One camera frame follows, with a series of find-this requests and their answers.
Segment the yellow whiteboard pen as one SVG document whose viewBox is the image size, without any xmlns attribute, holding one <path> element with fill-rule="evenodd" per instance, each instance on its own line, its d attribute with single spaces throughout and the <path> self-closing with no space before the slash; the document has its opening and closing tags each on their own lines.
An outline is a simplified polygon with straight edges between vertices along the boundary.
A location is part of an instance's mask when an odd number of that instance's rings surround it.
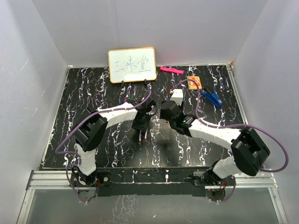
<svg viewBox="0 0 299 224">
<path fill-rule="evenodd" d="M 142 141 L 142 130 L 140 130 L 140 132 L 139 132 L 139 142 L 141 142 Z"/>
</svg>

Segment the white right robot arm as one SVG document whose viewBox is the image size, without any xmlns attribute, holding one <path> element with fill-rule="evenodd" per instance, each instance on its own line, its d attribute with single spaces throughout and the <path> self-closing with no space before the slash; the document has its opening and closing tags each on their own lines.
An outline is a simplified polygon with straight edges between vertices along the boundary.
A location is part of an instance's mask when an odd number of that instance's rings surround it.
<svg viewBox="0 0 299 224">
<path fill-rule="evenodd" d="M 207 140 L 232 152 L 232 156 L 213 163 L 202 176 L 213 185 L 219 185 L 226 177 L 238 173 L 256 176 L 270 155 L 270 150 L 253 128 L 206 126 L 196 116 L 184 114 L 174 101 L 162 103 L 160 118 L 168 121 L 170 127 L 181 135 Z"/>
</svg>

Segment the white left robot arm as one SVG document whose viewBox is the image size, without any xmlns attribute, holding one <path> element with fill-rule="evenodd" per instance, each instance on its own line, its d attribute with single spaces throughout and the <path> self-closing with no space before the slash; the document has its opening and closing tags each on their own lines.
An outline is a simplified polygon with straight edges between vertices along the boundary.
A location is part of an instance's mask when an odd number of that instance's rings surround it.
<svg viewBox="0 0 299 224">
<path fill-rule="evenodd" d="M 78 172 L 81 174 L 81 182 L 86 186 L 92 186 L 96 182 L 95 149 L 101 143 L 106 129 L 125 121 L 132 121 L 131 128 L 144 133 L 156 111 L 156 103 L 151 98 L 140 103 L 126 102 L 109 108 L 105 112 L 94 112 L 94 116 L 87 109 L 89 119 L 81 126 L 77 125 L 77 130 L 73 135 L 80 156 Z"/>
</svg>

